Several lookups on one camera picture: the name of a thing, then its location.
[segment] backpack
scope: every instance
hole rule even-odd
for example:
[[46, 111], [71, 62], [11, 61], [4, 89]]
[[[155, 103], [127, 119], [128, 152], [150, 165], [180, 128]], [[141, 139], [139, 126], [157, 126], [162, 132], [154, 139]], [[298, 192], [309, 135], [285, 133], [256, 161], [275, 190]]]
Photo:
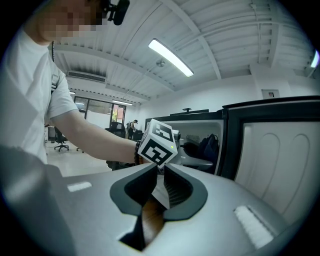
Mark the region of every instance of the backpack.
[[214, 134], [204, 138], [198, 148], [197, 158], [213, 163], [212, 167], [206, 170], [207, 173], [214, 174], [219, 156], [219, 140]]

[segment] glass door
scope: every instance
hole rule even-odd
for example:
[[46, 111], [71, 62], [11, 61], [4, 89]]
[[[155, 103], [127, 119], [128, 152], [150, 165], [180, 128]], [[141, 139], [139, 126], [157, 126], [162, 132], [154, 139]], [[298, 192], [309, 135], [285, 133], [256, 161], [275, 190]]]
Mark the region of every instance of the glass door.
[[113, 104], [112, 110], [112, 122], [118, 122], [123, 124], [125, 119], [125, 107], [117, 104]]

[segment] gray machine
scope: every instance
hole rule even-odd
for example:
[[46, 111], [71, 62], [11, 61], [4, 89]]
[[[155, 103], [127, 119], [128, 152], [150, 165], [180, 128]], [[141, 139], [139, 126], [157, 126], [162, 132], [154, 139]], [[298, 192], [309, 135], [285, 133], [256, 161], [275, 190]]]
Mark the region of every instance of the gray machine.
[[[57, 167], [28, 153], [0, 147], [0, 155], [8, 208], [29, 236], [55, 255], [274, 255], [299, 226], [288, 226], [232, 180], [166, 164], [170, 208], [163, 214], [164, 227], [145, 246], [142, 207], [157, 184], [155, 164], [62, 177]], [[237, 217], [238, 207], [248, 207], [268, 230], [268, 243], [257, 248], [251, 238], [259, 232]]]

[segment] wall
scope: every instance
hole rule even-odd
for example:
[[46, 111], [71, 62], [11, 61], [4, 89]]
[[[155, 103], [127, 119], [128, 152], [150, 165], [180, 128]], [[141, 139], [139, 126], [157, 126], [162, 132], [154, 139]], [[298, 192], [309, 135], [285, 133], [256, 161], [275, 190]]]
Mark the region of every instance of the wall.
[[146, 118], [168, 116], [185, 108], [215, 112], [223, 105], [262, 100], [262, 89], [279, 90], [281, 98], [320, 95], [320, 79], [297, 76], [292, 69], [253, 63], [250, 71], [251, 75], [195, 85], [136, 107], [138, 129], [144, 131]]
[[320, 95], [320, 80], [296, 76], [289, 84], [292, 96]]
[[279, 90], [281, 98], [292, 96], [288, 81], [289, 78], [296, 76], [292, 69], [280, 65], [270, 68], [267, 64], [253, 63], [250, 65], [250, 72], [256, 86], [258, 100], [263, 100], [261, 90]]
[[215, 112], [223, 105], [254, 100], [257, 92], [251, 75], [210, 81], [142, 104], [138, 108], [138, 128], [144, 131], [146, 118], [168, 116], [185, 108]]

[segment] white ceiling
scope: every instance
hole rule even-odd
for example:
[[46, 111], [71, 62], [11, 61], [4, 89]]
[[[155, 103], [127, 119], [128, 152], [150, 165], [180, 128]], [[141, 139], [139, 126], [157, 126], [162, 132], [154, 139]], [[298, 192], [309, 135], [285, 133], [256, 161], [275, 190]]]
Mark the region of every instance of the white ceiling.
[[[158, 67], [161, 56], [148, 48], [153, 38], [174, 51], [194, 75], [186, 77], [167, 60]], [[313, 54], [302, 29], [273, 0], [130, 0], [121, 26], [109, 22], [94, 36], [63, 38], [55, 45], [55, 62], [65, 73], [107, 77], [106, 84], [67, 77], [71, 89], [133, 103], [248, 75], [252, 62], [279, 62], [304, 75]]]

